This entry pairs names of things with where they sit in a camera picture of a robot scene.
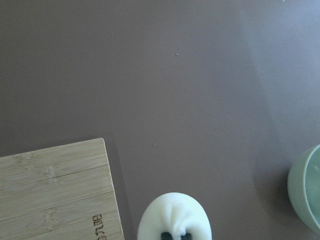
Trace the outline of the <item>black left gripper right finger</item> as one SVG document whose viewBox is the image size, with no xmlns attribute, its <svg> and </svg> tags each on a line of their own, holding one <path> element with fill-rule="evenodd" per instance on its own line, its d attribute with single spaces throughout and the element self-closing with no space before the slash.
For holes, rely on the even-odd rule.
<svg viewBox="0 0 320 240">
<path fill-rule="evenodd" d="M 191 233 L 186 233 L 185 235 L 181 236 L 181 240 L 193 240 L 193 236 Z"/>
</svg>

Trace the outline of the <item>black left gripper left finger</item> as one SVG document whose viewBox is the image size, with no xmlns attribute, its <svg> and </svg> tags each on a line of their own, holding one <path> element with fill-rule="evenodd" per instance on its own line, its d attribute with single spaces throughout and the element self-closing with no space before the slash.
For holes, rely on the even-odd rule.
<svg viewBox="0 0 320 240">
<path fill-rule="evenodd" d="M 161 240 L 173 240 L 172 235 L 169 232 L 162 232 L 160 235 Z"/>
</svg>

